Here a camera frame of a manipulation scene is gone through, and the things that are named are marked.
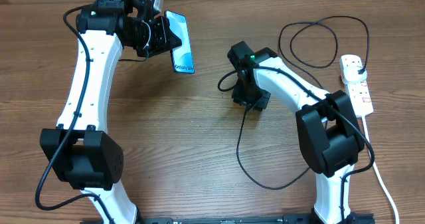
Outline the Samsung Galaxy smartphone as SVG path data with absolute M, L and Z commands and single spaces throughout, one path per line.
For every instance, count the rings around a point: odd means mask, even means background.
M 177 38 L 171 49 L 173 70 L 183 74 L 194 74 L 195 65 L 186 17 L 172 11 L 166 11 L 165 18 L 169 22 L 171 38 Z

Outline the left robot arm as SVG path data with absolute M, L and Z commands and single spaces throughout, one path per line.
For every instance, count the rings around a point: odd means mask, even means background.
M 80 190 L 102 223 L 143 221 L 121 181 L 124 153 L 108 134 L 108 102 L 125 47 L 143 62 L 181 45 L 162 10 L 163 0 L 96 0 L 73 10 L 78 58 L 72 85 L 56 126 L 42 130 L 40 145 L 46 170 Z

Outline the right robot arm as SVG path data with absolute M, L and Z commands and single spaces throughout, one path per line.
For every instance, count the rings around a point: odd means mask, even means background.
M 312 223 L 350 223 L 349 179 L 358 173 L 359 153 L 370 148 L 359 129 L 349 96 L 330 93 L 290 70 L 271 49 L 257 52 L 241 41 L 227 57 L 237 75 L 232 99 L 246 110 L 263 111 L 271 96 L 296 117 L 299 148 L 309 169 L 316 174 L 316 201 Z

